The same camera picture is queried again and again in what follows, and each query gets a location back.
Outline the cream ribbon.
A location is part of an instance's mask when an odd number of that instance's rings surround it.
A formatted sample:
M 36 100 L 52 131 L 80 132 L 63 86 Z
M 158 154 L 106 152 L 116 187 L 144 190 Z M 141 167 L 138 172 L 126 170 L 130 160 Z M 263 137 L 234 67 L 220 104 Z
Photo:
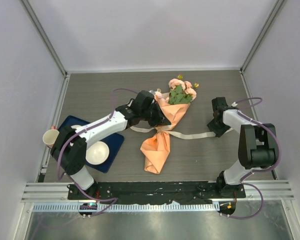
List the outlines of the cream ribbon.
M 171 131 L 169 129 L 169 126 L 159 127 L 158 129 L 154 128 L 154 127 L 142 128 L 142 127 L 132 126 L 131 129 L 133 131 L 139 132 L 139 133 L 149 133 L 152 130 L 157 130 L 158 132 L 159 131 L 165 132 L 165 133 L 168 133 L 168 134 L 170 134 L 170 135 L 172 135 L 176 138 L 183 139 L 183 140 L 195 140 L 195 139 L 204 139 L 204 138 L 216 137 L 216 134 L 214 132 L 211 132 L 211 131 L 210 132 L 203 132 L 203 133 L 196 133 L 196 134 L 183 134 L 181 132 Z

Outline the kraft wrapping paper sheet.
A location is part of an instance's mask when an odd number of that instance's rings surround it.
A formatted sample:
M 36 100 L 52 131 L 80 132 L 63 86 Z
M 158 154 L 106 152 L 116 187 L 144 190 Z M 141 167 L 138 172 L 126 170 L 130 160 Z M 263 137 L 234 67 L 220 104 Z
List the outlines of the kraft wrapping paper sheet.
M 170 130 L 175 128 L 191 104 L 168 104 L 158 96 L 154 99 L 170 121 L 170 125 L 156 127 L 156 133 L 142 143 L 140 150 L 145 156 L 144 170 L 160 174 L 171 151 Z

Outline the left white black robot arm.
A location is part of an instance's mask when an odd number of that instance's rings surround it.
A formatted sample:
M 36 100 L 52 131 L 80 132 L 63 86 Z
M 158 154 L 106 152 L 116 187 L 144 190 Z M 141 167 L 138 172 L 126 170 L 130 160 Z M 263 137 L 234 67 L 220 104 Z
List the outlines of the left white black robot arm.
M 171 122 L 161 110 L 153 91 L 142 90 L 124 105 L 113 106 L 112 112 L 78 129 L 63 127 L 53 144 L 50 154 L 57 162 L 60 180 L 63 169 L 77 185 L 79 194 L 90 200 L 97 192 L 96 181 L 86 168 L 86 152 L 93 144 L 104 138 L 146 121 L 151 127 L 168 126 Z

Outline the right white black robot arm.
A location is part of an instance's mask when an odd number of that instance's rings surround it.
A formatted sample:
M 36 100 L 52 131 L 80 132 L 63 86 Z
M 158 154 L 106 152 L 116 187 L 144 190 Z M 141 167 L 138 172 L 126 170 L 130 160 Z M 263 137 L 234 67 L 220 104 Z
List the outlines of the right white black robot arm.
M 252 174 L 271 172 L 279 164 L 282 150 L 273 124 L 248 117 L 236 102 L 228 105 L 225 97 L 216 97 L 211 104 L 213 119 L 208 129 L 218 138 L 230 129 L 239 134 L 238 160 L 219 174 L 215 184 L 220 197 L 232 197 Z

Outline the dark blue tray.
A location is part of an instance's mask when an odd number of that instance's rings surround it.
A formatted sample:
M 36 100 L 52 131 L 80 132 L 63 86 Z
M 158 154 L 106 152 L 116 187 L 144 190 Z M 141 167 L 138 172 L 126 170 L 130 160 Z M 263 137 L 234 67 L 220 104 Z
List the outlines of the dark blue tray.
M 68 115 L 65 120 L 61 123 L 61 125 L 57 128 L 57 130 L 60 132 L 64 127 L 66 126 L 84 126 L 90 124 L 88 121 L 83 120 L 81 118 L 75 117 L 73 115 Z M 87 160 L 85 161 L 85 165 L 89 166 L 101 173 L 106 174 L 109 169 L 111 168 L 125 138 L 118 133 L 114 133 L 112 135 L 109 135 L 105 138 L 103 138 L 101 141 L 105 144 L 107 144 L 109 148 L 109 155 L 107 159 L 101 163 L 101 164 L 91 164 Z

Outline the white bowl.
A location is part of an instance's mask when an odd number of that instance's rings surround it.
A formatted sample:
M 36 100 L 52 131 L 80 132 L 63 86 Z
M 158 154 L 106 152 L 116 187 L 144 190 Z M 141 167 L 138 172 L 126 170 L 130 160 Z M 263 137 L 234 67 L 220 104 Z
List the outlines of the white bowl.
M 86 161 L 91 165 L 100 165 L 108 159 L 109 155 L 110 149 L 108 145 L 98 141 L 86 151 Z

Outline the brown rimmed cream bowl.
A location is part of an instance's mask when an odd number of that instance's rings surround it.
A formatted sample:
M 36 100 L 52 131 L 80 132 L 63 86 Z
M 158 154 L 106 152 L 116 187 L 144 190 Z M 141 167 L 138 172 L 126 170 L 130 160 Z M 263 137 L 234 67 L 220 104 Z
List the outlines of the brown rimmed cream bowl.
M 78 124 L 72 125 L 71 128 L 74 129 L 76 132 L 80 132 L 80 131 L 83 130 L 83 127 L 81 125 L 78 125 Z

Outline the pink cup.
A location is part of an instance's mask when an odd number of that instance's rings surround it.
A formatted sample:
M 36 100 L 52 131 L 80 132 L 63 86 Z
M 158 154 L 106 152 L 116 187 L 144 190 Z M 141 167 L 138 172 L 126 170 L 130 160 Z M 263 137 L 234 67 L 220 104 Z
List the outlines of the pink cup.
M 42 136 L 42 141 L 43 143 L 48 147 L 52 148 L 59 136 L 59 131 L 55 126 L 52 126 L 49 130 L 47 130 L 43 136 Z

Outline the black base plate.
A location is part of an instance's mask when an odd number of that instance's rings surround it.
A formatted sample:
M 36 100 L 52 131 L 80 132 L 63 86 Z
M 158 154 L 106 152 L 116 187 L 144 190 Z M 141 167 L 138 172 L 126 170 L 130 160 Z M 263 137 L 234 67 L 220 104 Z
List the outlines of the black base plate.
M 244 199 L 244 186 L 220 188 L 209 181 L 144 181 L 144 182 L 98 182 L 85 193 L 95 199 L 113 198 L 118 205 L 163 205 L 177 202 L 181 205 L 208 204 L 213 199 Z

